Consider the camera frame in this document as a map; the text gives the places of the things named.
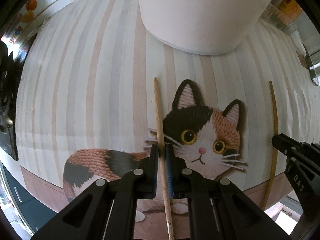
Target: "calico cat picture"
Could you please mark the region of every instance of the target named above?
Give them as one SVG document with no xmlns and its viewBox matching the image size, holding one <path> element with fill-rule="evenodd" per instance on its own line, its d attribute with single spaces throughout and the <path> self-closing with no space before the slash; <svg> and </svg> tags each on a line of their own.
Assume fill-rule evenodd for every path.
<svg viewBox="0 0 320 240">
<path fill-rule="evenodd" d="M 223 111 L 202 103 L 201 93 L 191 80 L 184 80 L 177 89 L 172 111 L 163 120 L 165 141 L 172 144 L 177 157 L 186 161 L 188 168 L 201 173 L 205 178 L 215 179 L 230 168 L 245 163 L 236 160 L 239 156 L 239 126 L 243 114 L 240 100 L 232 101 Z M 151 134 L 156 130 L 149 129 Z M 148 143 L 156 142 L 149 138 Z M 125 173 L 136 169 L 143 153 L 125 153 L 106 149 L 82 149 L 66 161 L 63 173 L 63 187 L 69 201 L 72 201 L 98 178 L 108 181 L 119 179 Z M 145 218 L 144 212 L 164 211 L 161 183 L 157 184 L 156 198 L 138 200 L 136 221 Z M 173 213 L 188 212 L 186 199 L 172 199 Z"/>
</svg>

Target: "cat whisker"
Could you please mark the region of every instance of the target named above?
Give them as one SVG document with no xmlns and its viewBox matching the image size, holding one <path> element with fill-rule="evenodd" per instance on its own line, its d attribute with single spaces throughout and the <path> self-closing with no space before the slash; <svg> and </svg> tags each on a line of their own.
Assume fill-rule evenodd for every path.
<svg viewBox="0 0 320 240">
<path fill-rule="evenodd" d="M 230 155 L 226 155 L 226 156 L 223 156 L 222 159 L 226 159 L 226 158 L 230 158 L 230 157 L 235 157 L 235 156 L 239 156 L 240 154 L 230 154 Z"/>
<path fill-rule="evenodd" d="M 152 133 L 157 133 L 157 130 L 156 130 L 156 129 L 153 129 L 153 128 L 148 128 L 148 131 L 149 131 L 149 132 L 152 132 Z"/>
<path fill-rule="evenodd" d="M 234 166 L 234 165 L 231 165 L 231 164 L 228 164 L 228 163 L 221 163 L 221 165 L 232 167 L 232 168 L 236 168 L 236 169 L 241 170 L 241 171 L 244 170 L 244 168 L 237 167 L 237 166 Z"/>
<path fill-rule="evenodd" d="M 148 138 L 148 139 L 145 139 L 144 141 L 145 142 L 157 142 L 158 140 L 157 140 L 157 138 L 155 138 L 155 139 Z"/>
<path fill-rule="evenodd" d="M 245 163 L 243 161 L 238 161 L 238 160 L 221 160 L 222 162 L 235 162 L 235 163 Z"/>
<path fill-rule="evenodd" d="M 172 139 L 171 137 L 164 135 L 165 138 L 167 138 L 168 140 L 170 140 L 171 142 L 175 143 L 176 145 L 182 147 L 181 143 L 178 143 L 176 140 Z"/>
<path fill-rule="evenodd" d="M 194 154 L 194 152 L 192 152 L 190 149 L 188 149 L 188 148 L 182 148 L 182 147 L 180 147 L 180 146 L 177 146 L 177 145 L 174 145 L 174 144 L 172 144 L 173 145 L 173 148 L 175 149 L 175 150 L 177 150 L 176 151 L 176 153 L 181 153 L 181 154 Z"/>
<path fill-rule="evenodd" d="M 143 148 L 145 148 L 145 149 L 147 149 L 147 148 L 151 148 L 152 147 L 152 145 L 144 145 L 143 146 Z"/>
<path fill-rule="evenodd" d="M 153 128 L 148 128 L 148 131 L 150 132 L 153 132 L 153 133 L 156 133 L 157 130 L 156 129 L 153 129 Z M 181 143 L 178 143 L 176 140 L 172 139 L 171 137 L 167 136 L 164 134 L 164 137 L 167 138 L 168 140 L 170 140 L 171 142 L 175 143 L 176 145 L 182 147 L 182 144 Z"/>
</svg>

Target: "cat eye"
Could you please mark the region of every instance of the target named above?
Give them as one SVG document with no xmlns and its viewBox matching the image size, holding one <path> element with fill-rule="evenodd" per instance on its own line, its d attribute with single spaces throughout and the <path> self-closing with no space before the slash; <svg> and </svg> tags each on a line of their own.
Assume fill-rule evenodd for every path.
<svg viewBox="0 0 320 240">
<path fill-rule="evenodd" d="M 197 135 L 193 130 L 184 130 L 181 134 L 181 141 L 184 144 L 191 145 L 197 140 Z"/>
<path fill-rule="evenodd" d="M 213 144 L 213 151 L 214 151 L 216 154 L 222 154 L 223 151 L 224 151 L 224 148 L 225 148 L 225 143 L 224 143 L 224 141 L 222 141 L 222 140 L 216 141 L 216 142 Z"/>
</svg>

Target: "pink ear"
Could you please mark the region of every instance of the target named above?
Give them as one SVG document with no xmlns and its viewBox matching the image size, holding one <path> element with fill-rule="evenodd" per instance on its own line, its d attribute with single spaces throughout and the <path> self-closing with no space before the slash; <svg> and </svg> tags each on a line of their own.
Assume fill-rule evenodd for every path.
<svg viewBox="0 0 320 240">
<path fill-rule="evenodd" d="M 235 104 L 227 113 L 226 118 L 228 119 L 229 122 L 234 123 L 237 126 L 239 121 L 239 113 L 240 113 L 239 104 Z"/>
<path fill-rule="evenodd" d="M 190 85 L 187 84 L 180 95 L 178 109 L 187 108 L 190 106 L 196 106 L 196 101 Z"/>
</svg>

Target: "cat mouth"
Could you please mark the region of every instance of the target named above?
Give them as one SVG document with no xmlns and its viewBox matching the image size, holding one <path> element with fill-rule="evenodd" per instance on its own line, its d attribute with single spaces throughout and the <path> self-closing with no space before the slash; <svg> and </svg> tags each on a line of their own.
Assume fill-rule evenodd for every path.
<svg viewBox="0 0 320 240">
<path fill-rule="evenodd" d="M 200 155 L 200 157 L 199 157 L 198 159 L 193 160 L 192 163 L 194 163 L 194 162 L 196 162 L 196 161 L 200 161 L 201 164 L 205 165 L 205 163 L 201 160 L 201 156 L 202 156 L 202 155 Z"/>
</svg>

